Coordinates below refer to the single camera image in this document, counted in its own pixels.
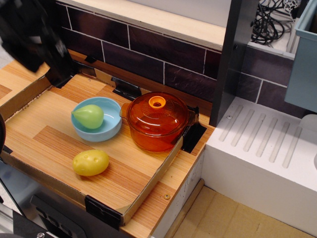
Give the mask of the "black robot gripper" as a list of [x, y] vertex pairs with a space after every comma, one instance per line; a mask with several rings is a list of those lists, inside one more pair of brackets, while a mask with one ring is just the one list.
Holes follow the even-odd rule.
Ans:
[[69, 81], [76, 67], [55, 31], [55, 1], [2, 0], [1, 46], [21, 65], [37, 72], [45, 62], [49, 81]]

